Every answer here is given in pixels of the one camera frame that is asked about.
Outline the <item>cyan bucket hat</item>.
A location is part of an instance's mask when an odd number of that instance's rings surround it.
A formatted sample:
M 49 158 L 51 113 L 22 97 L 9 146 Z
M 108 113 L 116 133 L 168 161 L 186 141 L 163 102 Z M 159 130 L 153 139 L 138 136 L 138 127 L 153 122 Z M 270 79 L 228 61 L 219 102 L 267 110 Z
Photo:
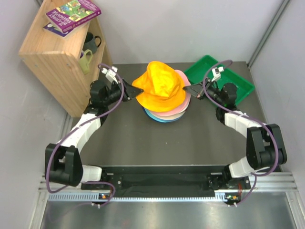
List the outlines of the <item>cyan bucket hat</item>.
M 177 121 L 178 119 L 173 120 L 173 121 L 166 121 L 166 120 L 162 120 L 162 119 L 156 118 L 156 119 L 152 119 L 152 120 L 154 120 L 156 122 L 160 122 L 160 123 L 170 123 L 170 122 Z

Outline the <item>yellow hat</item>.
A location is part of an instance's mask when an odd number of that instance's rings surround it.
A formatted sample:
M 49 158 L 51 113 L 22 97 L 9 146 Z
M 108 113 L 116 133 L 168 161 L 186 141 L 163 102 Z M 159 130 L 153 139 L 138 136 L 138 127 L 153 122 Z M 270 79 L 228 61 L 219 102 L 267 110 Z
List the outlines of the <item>yellow hat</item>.
M 133 81 L 132 86 L 144 90 L 136 100 L 142 107 L 154 112 L 173 110 L 186 98 L 182 77 L 160 61 L 149 62 L 146 71 Z

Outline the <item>white hat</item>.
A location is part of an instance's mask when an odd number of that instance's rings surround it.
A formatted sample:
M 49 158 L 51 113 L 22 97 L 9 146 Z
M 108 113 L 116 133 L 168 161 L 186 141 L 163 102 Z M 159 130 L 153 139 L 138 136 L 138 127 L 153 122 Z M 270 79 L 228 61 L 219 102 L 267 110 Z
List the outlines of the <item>white hat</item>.
M 190 99 L 191 99 L 191 95 L 187 93 L 184 102 L 180 105 L 180 111 L 179 111 L 180 113 L 184 112 L 187 109 L 190 103 Z

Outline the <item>medium blue bucket hat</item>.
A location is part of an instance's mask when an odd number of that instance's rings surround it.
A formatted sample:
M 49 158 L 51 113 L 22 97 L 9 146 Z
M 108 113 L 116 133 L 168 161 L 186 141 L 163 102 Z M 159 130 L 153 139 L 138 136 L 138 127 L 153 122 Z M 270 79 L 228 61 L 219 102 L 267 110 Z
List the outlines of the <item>medium blue bucket hat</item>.
M 143 110 L 145 111 L 145 113 L 151 118 L 151 119 L 156 119 L 157 117 L 154 116 L 148 109 L 143 107 Z

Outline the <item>beige bucket hat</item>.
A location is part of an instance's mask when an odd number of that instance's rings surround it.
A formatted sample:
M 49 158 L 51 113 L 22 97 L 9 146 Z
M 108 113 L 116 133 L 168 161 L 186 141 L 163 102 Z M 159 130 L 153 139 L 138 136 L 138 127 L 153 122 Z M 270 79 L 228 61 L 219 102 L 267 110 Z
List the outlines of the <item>beige bucket hat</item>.
M 184 114 L 185 114 L 185 112 L 180 112 L 180 113 L 173 114 L 173 115 L 170 115 L 170 116 L 160 116 L 160 115 L 157 115 L 157 114 L 155 114 L 154 116 L 159 118 L 159 119 L 162 119 L 162 120 L 173 121 L 173 120 L 176 120 L 176 119 L 180 119 Z

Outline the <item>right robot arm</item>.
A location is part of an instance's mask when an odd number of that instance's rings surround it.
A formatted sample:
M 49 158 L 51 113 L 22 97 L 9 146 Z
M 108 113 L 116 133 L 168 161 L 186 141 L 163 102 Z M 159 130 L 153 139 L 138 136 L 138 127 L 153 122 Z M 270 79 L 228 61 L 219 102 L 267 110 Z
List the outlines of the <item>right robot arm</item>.
M 216 118 L 246 138 L 246 155 L 222 171 L 222 182 L 226 188 L 235 188 L 240 178 L 260 169 L 276 167 L 287 162 L 287 154 L 281 129 L 276 124 L 266 125 L 255 121 L 237 109 L 237 86 L 225 83 L 219 89 L 217 84 L 206 79 L 201 83 L 185 86 L 188 94 L 199 100 L 210 98 L 217 106 Z

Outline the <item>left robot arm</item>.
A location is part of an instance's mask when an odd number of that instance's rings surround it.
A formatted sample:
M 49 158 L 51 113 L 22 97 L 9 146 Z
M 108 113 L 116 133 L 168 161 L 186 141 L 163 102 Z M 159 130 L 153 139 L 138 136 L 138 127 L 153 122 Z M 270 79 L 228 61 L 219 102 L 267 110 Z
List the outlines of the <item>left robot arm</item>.
M 92 134 L 105 122 L 116 108 L 143 93 L 143 89 L 128 84 L 125 80 L 112 82 L 108 87 L 100 80 L 91 83 L 90 99 L 76 126 L 56 144 L 49 144 L 45 150 L 45 178 L 48 182 L 76 187 L 91 182 L 97 189 L 108 184 L 99 166 L 86 166 L 81 162 L 81 151 Z

